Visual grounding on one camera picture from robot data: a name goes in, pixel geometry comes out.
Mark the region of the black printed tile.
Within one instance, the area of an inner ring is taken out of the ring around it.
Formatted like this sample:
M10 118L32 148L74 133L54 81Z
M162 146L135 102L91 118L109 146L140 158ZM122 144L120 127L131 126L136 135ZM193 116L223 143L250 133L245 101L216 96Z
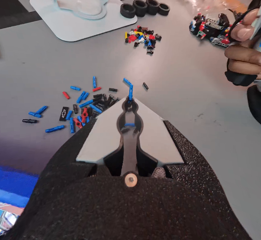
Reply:
M65 106L64 106L64 107L62 108L59 121L63 121L63 122L66 121L66 117L67 117L68 111L69 111L69 107L65 107Z

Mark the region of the grey desk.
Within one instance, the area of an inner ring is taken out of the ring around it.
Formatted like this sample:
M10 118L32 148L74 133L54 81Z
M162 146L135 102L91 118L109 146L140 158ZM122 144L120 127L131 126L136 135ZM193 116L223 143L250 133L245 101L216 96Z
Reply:
M130 27L78 42L58 39L36 20L29 0L19 0L34 21L1 29L1 165L39 174L70 137L60 124L63 106L91 92L92 77L102 92L134 85L134 97L188 138L210 163L242 225L260 239L260 124L250 114L246 87L227 81L226 58L217 46L200 43L188 30L193 17L179 0L168 16L138 24L162 36L155 53L125 44Z

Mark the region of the pile of mixed coloured bricks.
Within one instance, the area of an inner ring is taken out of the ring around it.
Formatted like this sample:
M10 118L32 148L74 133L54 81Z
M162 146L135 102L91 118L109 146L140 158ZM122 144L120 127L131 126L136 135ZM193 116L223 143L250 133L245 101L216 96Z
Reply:
M146 54L152 56L157 42L161 42L162 36L148 27L138 25L130 32L125 32L125 43L133 43L133 48L143 46L146 49Z

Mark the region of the black power adapter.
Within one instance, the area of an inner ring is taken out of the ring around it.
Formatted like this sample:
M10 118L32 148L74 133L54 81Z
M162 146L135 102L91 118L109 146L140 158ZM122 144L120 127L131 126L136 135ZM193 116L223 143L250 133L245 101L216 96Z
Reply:
M13 16L28 13L19 0L0 0L0 16Z

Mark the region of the partly built toy car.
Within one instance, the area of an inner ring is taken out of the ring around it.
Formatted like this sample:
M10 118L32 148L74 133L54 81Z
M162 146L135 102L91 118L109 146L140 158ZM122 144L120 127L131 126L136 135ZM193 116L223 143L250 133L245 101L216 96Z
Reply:
M224 13L220 13L217 20L198 13L190 22L189 30L200 40L208 40L213 46L227 48L235 44L228 37L231 27L232 24Z

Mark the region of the pile of small toy pins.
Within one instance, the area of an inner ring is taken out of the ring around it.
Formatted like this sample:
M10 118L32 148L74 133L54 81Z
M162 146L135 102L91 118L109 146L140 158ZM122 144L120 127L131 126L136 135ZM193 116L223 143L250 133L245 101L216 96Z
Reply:
M96 84L96 77L93 76L93 92L100 91L101 87ZM75 104L73 104L73 109L68 111L66 121L69 122L70 133L74 134L76 132L76 128L81 129L87 123L90 122L91 119L95 119L99 114L103 113L115 103L119 102L121 99L116 98L114 95L109 94L108 98L105 93L94 94L93 98L87 101L89 93L86 91L81 91L80 96L77 98ZM127 109L130 111L132 109L132 103L128 104L128 95L127 95ZM22 123L25 124L37 124L39 122L38 119L43 117L43 113L48 109L47 105L42 106L37 111L29 111L28 115L30 117L34 117L34 119L22 119ZM48 128L45 130L45 133L52 133L55 131L60 131L65 129L66 125L58 125L52 128Z

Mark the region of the blue angled pin connector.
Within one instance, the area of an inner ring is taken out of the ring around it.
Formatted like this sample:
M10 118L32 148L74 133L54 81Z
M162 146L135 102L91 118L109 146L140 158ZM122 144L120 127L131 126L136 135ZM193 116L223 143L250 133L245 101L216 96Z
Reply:
M133 99L133 85L126 78L124 78L123 81L129 86L128 104L131 104Z

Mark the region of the person's right hand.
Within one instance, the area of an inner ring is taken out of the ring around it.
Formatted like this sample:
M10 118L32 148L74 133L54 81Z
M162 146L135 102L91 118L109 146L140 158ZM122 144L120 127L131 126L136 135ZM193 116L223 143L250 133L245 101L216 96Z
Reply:
M259 9L250 11L231 31L231 37L237 40L235 45L228 47L224 55L229 59L228 69L246 75L257 75L261 79L261 52L254 49L260 35L250 40L254 32L252 23L259 17Z

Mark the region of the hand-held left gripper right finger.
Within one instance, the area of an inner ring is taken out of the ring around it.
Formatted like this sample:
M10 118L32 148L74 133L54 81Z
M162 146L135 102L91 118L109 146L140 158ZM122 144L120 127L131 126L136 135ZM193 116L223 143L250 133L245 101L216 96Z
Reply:
M139 166L165 166L184 164L163 118L133 99L132 110L138 129L136 159Z

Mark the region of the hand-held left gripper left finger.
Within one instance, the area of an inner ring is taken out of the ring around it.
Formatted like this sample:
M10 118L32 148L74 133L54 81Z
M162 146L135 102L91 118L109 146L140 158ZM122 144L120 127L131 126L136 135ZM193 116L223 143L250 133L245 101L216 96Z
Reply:
M116 102L101 113L79 151L76 161L103 164L104 158L119 150L123 145L122 128L128 110L128 97Z

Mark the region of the holographic sticker sheet pad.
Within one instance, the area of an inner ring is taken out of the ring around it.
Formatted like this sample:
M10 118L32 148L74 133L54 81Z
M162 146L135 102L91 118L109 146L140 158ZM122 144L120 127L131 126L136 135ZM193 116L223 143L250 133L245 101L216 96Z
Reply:
M23 211L24 208L0 203L0 235L3 235L14 226Z

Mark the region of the blue plastic bin white tag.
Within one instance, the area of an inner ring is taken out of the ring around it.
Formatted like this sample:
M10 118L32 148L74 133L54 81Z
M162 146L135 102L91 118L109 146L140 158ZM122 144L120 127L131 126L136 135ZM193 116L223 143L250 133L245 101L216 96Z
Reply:
M0 202L24 208L38 177L36 174L0 166Z

